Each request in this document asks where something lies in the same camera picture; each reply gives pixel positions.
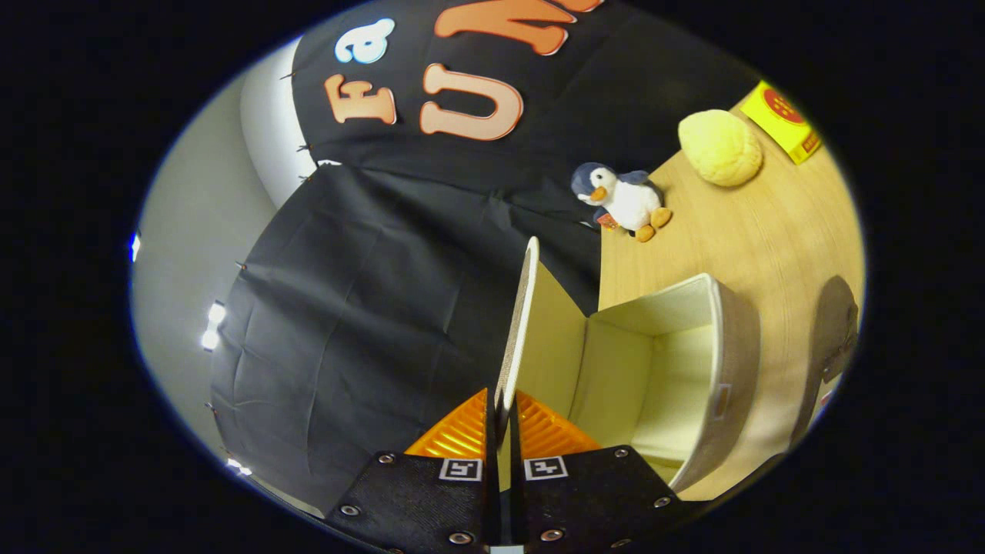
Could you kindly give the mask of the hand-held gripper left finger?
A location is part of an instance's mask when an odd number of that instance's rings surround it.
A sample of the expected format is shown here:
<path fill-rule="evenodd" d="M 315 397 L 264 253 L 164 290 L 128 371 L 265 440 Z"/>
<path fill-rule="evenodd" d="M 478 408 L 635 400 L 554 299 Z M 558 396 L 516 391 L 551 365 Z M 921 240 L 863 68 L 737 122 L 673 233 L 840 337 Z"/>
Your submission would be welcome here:
<path fill-rule="evenodd" d="M 370 553 L 488 553 L 499 540 L 495 403 L 480 389 L 405 450 L 379 450 L 325 518 Z"/>

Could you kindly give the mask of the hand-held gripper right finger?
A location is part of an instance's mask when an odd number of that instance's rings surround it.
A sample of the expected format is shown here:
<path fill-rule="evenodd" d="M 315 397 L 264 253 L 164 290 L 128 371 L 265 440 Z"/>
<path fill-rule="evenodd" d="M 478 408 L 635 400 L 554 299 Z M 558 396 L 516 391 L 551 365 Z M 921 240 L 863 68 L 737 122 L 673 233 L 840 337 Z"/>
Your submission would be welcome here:
<path fill-rule="evenodd" d="M 603 448 L 531 394 L 515 393 L 509 427 L 508 539 L 523 553 L 655 552 L 694 518 L 636 449 Z"/>

